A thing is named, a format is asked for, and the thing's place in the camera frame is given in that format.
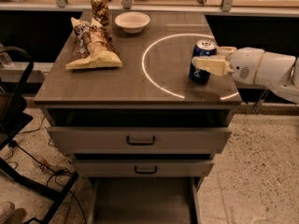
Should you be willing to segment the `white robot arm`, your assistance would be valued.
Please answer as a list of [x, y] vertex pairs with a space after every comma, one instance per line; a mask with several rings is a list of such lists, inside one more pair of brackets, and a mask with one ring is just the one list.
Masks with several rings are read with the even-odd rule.
[[299, 103], [295, 56], [256, 48], [217, 47], [216, 55], [195, 56], [192, 64], [218, 77], [230, 73], [236, 82], [263, 86], [280, 98]]

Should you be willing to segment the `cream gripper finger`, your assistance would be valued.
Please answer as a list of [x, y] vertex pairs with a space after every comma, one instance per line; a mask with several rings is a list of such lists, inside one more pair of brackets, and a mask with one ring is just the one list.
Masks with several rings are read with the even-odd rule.
[[228, 60], [230, 55], [236, 51], [236, 47], [217, 47], [217, 57]]
[[204, 56], [193, 57], [192, 64], [195, 68], [207, 71], [208, 73], [218, 77], [223, 77], [228, 73], [233, 72], [231, 63], [225, 59], [215, 59]]

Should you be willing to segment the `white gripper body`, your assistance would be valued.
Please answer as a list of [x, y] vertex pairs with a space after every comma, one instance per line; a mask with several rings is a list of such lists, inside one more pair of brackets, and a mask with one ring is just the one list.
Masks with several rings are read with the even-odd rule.
[[263, 55], [264, 50], [256, 48], [242, 48], [234, 51], [229, 57], [234, 70], [232, 73], [234, 81], [253, 84], [256, 69]]

